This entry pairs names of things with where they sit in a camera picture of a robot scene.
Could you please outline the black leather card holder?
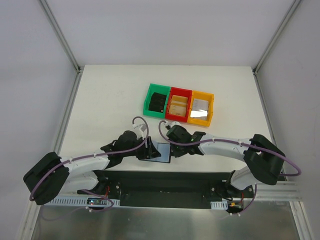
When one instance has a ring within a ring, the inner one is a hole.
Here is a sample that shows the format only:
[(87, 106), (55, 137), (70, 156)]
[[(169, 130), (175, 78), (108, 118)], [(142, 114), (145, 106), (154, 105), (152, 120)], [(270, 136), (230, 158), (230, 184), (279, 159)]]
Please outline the black leather card holder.
[(151, 151), (142, 161), (169, 164), (171, 162), (171, 145), (169, 143), (153, 142), (155, 151)]

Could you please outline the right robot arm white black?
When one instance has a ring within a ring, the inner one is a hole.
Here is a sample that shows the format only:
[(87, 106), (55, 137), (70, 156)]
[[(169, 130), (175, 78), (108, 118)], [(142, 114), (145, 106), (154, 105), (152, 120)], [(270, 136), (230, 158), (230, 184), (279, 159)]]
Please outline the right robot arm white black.
[(261, 134), (252, 138), (216, 138), (209, 133), (196, 131), (190, 134), (179, 124), (166, 127), (167, 141), (176, 158), (184, 155), (217, 155), (236, 159), (246, 164), (230, 172), (221, 186), (221, 196), (234, 198), (244, 189), (256, 183), (274, 186), (278, 182), (284, 164), (285, 154)]

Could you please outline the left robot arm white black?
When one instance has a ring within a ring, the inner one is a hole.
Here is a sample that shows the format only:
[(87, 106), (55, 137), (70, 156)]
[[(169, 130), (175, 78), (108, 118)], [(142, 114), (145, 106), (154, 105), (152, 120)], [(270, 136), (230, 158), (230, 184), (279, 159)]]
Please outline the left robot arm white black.
[(137, 136), (127, 130), (93, 154), (72, 158), (49, 152), (24, 175), (23, 181), (30, 191), (30, 201), (39, 206), (63, 192), (90, 190), (99, 195), (105, 191), (106, 183), (95, 171), (112, 168), (126, 157), (144, 161), (161, 155), (158, 144), (150, 136)]

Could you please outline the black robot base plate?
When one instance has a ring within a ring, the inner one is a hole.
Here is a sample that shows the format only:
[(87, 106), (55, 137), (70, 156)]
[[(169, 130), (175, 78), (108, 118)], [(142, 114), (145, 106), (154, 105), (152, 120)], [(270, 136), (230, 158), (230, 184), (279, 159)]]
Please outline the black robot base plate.
[(212, 202), (251, 199), (253, 183), (243, 190), (231, 186), (229, 172), (158, 172), (95, 170), (97, 184), (80, 186), (86, 190), (119, 200), (122, 207), (210, 209)]

